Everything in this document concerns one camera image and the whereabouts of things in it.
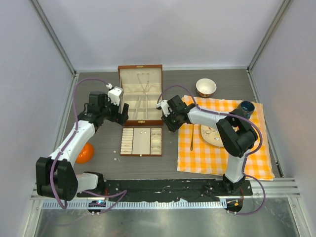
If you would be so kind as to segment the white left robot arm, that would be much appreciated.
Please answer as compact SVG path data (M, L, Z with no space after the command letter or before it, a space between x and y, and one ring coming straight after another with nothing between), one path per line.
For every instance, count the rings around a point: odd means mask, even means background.
M120 109L123 89L114 87L107 93L92 92L84 111L77 115L71 132L48 157L36 162L37 194L43 197L71 201L77 193L89 191L100 197L105 191L103 175L84 172L76 175L74 164L88 140L105 120L124 125L128 120L128 107Z

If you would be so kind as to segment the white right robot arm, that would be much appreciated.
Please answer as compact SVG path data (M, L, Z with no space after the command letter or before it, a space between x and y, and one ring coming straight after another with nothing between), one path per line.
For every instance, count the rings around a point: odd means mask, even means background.
M247 157L258 140L257 127L245 118L242 111L217 112L199 107L193 102L187 105L176 95L156 103L162 111L162 121L169 131L175 132L183 124L200 124L218 131L226 152L229 154L223 175L223 189L229 195L236 194L246 178L244 173Z

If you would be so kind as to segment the brown jewelry box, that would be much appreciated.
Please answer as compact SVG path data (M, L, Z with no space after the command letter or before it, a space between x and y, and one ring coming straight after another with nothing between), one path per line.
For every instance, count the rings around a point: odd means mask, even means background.
M162 92L162 65L118 66L123 88L121 103L127 103L128 120L125 126L162 126L162 113L156 109Z

